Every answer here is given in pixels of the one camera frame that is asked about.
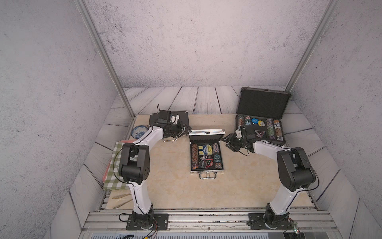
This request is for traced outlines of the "small silver poker case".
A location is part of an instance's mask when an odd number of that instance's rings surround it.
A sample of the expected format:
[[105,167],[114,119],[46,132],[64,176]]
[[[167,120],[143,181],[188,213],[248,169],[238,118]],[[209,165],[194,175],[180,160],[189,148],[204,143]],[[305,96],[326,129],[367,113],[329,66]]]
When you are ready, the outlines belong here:
[[200,180],[215,180],[224,171],[220,141],[225,135],[223,129],[192,129],[190,139],[190,171]]

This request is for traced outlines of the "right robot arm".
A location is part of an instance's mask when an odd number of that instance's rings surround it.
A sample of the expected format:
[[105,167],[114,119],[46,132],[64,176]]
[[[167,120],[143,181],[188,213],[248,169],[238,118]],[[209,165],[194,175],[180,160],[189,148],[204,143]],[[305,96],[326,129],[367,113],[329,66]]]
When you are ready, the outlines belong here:
[[267,224],[287,219],[288,210],[298,193],[308,191],[309,186],[317,181],[317,174],[301,147],[284,147],[268,140],[250,141],[241,126],[222,141],[233,152],[245,148],[277,162],[281,185],[274,199],[266,206],[264,218]]

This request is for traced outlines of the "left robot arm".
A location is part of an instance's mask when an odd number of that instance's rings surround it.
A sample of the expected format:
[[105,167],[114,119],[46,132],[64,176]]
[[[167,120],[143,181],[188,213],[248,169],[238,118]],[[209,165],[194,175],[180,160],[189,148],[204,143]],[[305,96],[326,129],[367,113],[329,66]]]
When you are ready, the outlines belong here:
[[159,141],[176,141],[191,130],[188,111],[165,111],[151,115],[148,131],[132,143],[124,143],[118,152],[120,161],[117,179],[127,184],[134,203],[132,214],[151,217],[153,204],[148,195],[146,180],[150,173],[150,150]]

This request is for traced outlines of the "large black poker case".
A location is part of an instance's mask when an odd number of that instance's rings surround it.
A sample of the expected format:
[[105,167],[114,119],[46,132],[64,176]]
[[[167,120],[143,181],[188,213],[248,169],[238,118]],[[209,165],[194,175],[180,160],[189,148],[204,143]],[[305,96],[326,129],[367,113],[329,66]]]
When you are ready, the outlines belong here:
[[[266,131],[266,140],[283,146],[286,143],[281,119],[289,102],[291,94],[285,91],[242,87],[236,110],[235,128],[249,125],[254,130]],[[265,126],[252,124],[252,119],[262,120]]]

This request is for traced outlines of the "triangular all-in button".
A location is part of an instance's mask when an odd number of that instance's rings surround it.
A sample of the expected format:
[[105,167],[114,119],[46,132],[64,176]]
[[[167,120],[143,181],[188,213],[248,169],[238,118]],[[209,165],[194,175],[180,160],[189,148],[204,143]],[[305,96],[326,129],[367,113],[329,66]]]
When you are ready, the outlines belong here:
[[257,138],[265,138],[267,136],[264,130],[255,130],[255,134]]

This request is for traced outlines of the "blue floral ceramic bowl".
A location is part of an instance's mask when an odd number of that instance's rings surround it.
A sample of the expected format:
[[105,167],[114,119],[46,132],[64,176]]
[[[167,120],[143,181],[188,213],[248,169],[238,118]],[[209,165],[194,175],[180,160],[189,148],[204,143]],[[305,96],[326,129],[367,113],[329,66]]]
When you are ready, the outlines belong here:
[[134,127],[130,133],[130,136],[134,139],[140,139],[148,131],[148,127],[145,125],[138,125]]

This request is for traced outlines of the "pink cutting board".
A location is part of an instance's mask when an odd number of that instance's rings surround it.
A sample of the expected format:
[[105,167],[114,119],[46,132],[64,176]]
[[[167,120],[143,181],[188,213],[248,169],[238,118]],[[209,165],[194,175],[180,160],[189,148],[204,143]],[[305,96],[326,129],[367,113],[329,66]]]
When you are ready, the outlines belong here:
[[121,140],[120,143],[134,143],[136,140]]

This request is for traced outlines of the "green checked cloth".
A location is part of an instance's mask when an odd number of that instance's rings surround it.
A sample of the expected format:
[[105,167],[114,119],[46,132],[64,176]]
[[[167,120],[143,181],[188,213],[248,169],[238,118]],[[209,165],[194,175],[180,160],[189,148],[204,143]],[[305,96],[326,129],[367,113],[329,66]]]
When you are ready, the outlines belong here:
[[109,165],[102,178],[104,191],[129,189],[127,184],[122,183],[124,181],[123,178],[118,175],[118,167],[121,157],[120,150],[125,143],[126,141],[118,141],[114,146]]

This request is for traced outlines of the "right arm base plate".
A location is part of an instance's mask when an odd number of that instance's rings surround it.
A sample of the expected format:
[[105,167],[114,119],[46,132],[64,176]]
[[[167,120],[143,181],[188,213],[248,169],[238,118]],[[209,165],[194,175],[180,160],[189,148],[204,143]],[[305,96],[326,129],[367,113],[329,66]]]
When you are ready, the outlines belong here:
[[272,213],[250,213],[247,225],[252,230],[288,230],[291,229],[288,214],[273,215]]

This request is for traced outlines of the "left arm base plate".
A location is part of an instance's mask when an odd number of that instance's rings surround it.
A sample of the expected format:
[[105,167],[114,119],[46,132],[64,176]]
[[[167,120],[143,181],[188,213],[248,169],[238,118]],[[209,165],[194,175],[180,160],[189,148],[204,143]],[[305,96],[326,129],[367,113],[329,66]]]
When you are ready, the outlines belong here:
[[147,231],[158,230],[166,231],[168,229],[169,214],[137,214],[133,212],[129,215],[126,225],[127,231]]

